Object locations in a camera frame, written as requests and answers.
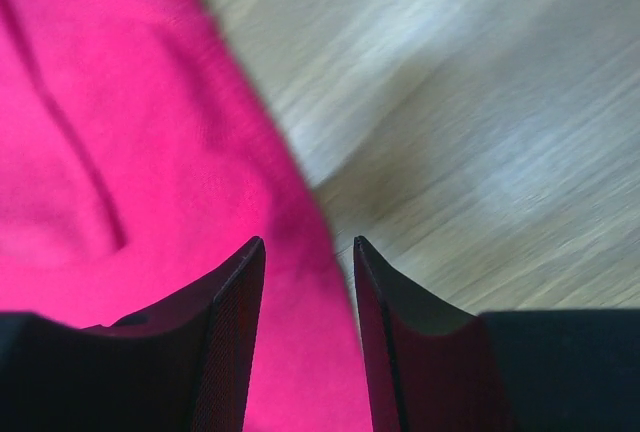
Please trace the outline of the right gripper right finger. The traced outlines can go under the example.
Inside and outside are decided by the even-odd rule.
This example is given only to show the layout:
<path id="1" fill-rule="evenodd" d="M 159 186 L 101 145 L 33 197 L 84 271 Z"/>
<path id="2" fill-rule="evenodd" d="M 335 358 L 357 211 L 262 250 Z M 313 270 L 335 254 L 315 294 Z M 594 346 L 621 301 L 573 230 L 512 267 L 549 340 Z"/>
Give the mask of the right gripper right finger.
<path id="1" fill-rule="evenodd" d="M 358 318 L 376 431 L 514 431 L 482 321 L 354 241 Z"/>

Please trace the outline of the magenta t shirt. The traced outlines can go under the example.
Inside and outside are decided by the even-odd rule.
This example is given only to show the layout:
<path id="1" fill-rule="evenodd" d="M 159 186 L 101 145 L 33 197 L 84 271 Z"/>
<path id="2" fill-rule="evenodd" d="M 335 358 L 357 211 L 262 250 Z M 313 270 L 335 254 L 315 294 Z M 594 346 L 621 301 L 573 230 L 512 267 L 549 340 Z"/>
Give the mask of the magenta t shirt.
<path id="1" fill-rule="evenodd" d="M 3 309 L 110 324 L 254 236 L 246 429 L 369 430 L 329 232 L 202 1 L 1 0 Z"/>

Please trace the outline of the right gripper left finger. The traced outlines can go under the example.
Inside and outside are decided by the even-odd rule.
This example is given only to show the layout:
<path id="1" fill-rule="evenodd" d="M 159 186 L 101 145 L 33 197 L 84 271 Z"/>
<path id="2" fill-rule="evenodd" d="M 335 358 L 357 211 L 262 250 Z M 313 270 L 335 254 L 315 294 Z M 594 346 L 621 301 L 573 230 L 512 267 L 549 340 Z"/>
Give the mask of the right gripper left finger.
<path id="1" fill-rule="evenodd" d="M 88 328 L 98 399 L 82 430 L 242 430 L 264 276 L 254 237 L 168 297 Z"/>

